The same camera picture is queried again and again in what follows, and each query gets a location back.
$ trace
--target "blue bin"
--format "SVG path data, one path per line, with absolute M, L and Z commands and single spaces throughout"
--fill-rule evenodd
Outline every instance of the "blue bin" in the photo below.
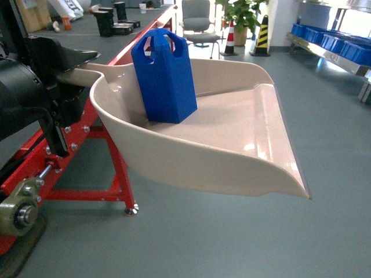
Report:
M 293 24 L 291 34 L 298 36 L 299 38 L 303 38 L 305 34 L 305 28 L 305 25 Z
M 307 27 L 305 29 L 304 39 L 316 45 L 321 45 L 325 34 L 336 34 L 337 31 L 331 31 L 316 27 Z
M 165 35 L 175 44 L 173 53 Z M 144 54 L 147 38 L 151 38 L 151 57 Z M 151 30 L 133 47 L 132 58 L 148 120 L 180 123 L 197 110 L 184 38 L 163 28 Z
M 359 65 L 371 66 L 371 43 L 345 41 L 340 55 Z
M 333 53 L 339 54 L 343 49 L 344 42 L 352 40 L 350 36 L 324 34 L 321 46 Z
M 367 38 L 362 38 L 360 36 L 352 36 L 350 34 L 338 32 L 337 34 L 324 34 L 322 40 L 322 47 L 333 53 L 340 54 L 344 47 L 345 41 L 352 42 L 354 44 L 371 43 L 371 40 Z

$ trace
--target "cardboard box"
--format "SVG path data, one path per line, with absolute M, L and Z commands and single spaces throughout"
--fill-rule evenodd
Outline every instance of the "cardboard box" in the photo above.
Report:
M 37 6 L 31 5 L 30 0 L 16 0 L 28 32 L 35 32 L 46 28 L 52 22 L 49 16 L 46 0 L 34 0 Z

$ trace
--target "red and white traffic cone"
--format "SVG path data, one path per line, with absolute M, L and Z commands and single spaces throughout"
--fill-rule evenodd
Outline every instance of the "red and white traffic cone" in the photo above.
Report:
M 223 56 L 235 56 L 238 55 L 238 53 L 234 52 L 234 25 L 233 25 L 233 20 L 230 22 L 230 32 L 228 34 L 227 38 L 227 44 L 225 46 L 225 51 L 220 52 Z

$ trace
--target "plant pot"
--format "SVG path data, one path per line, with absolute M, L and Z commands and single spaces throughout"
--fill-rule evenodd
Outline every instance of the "plant pot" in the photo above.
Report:
M 248 27 L 245 27 L 241 32 L 234 29 L 234 45 L 244 46 L 248 37 Z

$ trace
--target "white wall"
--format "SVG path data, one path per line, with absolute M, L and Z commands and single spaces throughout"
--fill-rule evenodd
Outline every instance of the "white wall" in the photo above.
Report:
M 286 33 L 291 32 L 299 10 L 298 0 L 270 0 L 268 10 L 268 43 L 270 46 L 289 46 Z

